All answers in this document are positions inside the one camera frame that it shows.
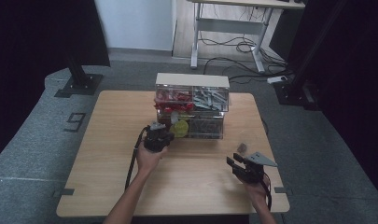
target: human arm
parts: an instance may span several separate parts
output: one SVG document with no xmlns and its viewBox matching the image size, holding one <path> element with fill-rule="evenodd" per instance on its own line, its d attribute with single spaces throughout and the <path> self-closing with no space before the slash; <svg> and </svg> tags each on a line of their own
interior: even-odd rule
<svg viewBox="0 0 378 224">
<path fill-rule="evenodd" d="M 267 206 L 267 194 L 264 187 L 260 183 L 247 184 L 241 179 L 240 181 L 244 184 L 245 190 L 249 194 L 249 199 L 259 215 L 260 222 L 262 224 L 276 224 L 276 221 Z M 270 186 L 270 180 L 267 177 L 264 176 L 263 181 L 266 186 Z"/>
<path fill-rule="evenodd" d="M 162 152 L 153 153 L 145 149 L 144 143 L 142 142 L 137 150 L 136 160 L 138 164 L 138 173 L 110 211 L 104 224 L 131 223 L 133 212 L 139 201 L 142 189 L 148 177 L 159 164 L 162 156 L 167 153 L 168 147 L 163 148 Z"/>
</svg>

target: left forearm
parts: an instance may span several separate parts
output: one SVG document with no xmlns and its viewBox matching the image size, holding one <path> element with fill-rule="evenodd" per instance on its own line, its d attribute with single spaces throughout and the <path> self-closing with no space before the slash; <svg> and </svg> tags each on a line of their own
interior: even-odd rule
<svg viewBox="0 0 378 224">
<path fill-rule="evenodd" d="M 149 172 L 142 172 L 136 175 L 130 186 L 125 190 L 125 192 L 119 198 L 119 201 L 110 211 L 109 215 L 104 221 L 104 224 L 131 223 L 133 212 L 135 211 L 142 189 L 149 175 Z"/>
</svg>

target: desk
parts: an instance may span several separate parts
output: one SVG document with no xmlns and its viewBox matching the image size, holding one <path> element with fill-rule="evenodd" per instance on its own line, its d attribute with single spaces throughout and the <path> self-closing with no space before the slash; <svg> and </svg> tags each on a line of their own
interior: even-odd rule
<svg viewBox="0 0 378 224">
<path fill-rule="evenodd" d="M 60 217 L 107 216 L 124 191 L 133 146 L 140 131 L 156 119 L 153 91 L 103 91 L 93 110 L 66 189 Z M 231 93 L 224 138 L 176 139 L 143 190 L 136 216 L 244 215 L 255 212 L 231 173 L 226 156 L 241 143 L 274 161 L 253 96 Z M 275 167 L 265 167 L 273 187 L 283 187 Z M 285 193 L 272 189 L 272 212 L 289 209 Z"/>
<path fill-rule="evenodd" d="M 248 34 L 258 35 L 259 39 L 256 42 L 256 46 L 252 47 L 252 55 L 255 59 L 256 66 L 260 73 L 264 73 L 264 66 L 261 61 L 261 54 L 259 53 L 261 43 L 264 39 L 265 32 L 270 21 L 270 17 L 273 14 L 274 8 L 283 9 L 304 9 L 305 4 L 295 3 L 293 0 L 289 2 L 282 2 L 277 0 L 188 0 L 192 3 L 196 3 L 195 11 L 195 24 L 194 24 L 194 42 L 191 49 L 191 68 L 197 68 L 198 60 L 198 33 L 200 31 L 211 31 L 221 33 L 233 33 L 233 34 Z M 201 17 L 202 4 L 221 4 L 231 6 L 245 6 L 245 7 L 265 7 L 265 15 L 262 22 L 252 21 L 227 21 L 220 19 L 205 19 Z"/>
</svg>

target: stand base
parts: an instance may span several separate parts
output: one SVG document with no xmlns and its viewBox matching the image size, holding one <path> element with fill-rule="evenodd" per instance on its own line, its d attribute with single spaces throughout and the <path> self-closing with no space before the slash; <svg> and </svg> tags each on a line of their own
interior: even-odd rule
<svg viewBox="0 0 378 224">
<path fill-rule="evenodd" d="M 314 85 L 304 85 L 299 95 L 289 94 L 290 83 L 274 83 L 273 87 L 280 105 L 301 105 L 306 110 L 320 110 L 316 103 Z"/>
<path fill-rule="evenodd" d="M 78 95 L 94 95 L 96 89 L 101 83 L 103 75 L 87 74 L 88 80 L 84 85 L 75 84 L 72 77 L 69 78 L 62 90 L 58 90 L 54 97 L 69 98 L 72 94 Z"/>
</svg>

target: yellow-green object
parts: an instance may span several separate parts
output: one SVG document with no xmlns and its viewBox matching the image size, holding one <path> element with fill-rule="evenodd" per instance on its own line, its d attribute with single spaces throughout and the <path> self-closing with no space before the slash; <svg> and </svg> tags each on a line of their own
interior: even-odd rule
<svg viewBox="0 0 378 224">
<path fill-rule="evenodd" d="M 169 132 L 174 133 L 175 137 L 184 137 L 188 133 L 189 125 L 184 120 L 180 120 L 171 126 Z"/>
</svg>

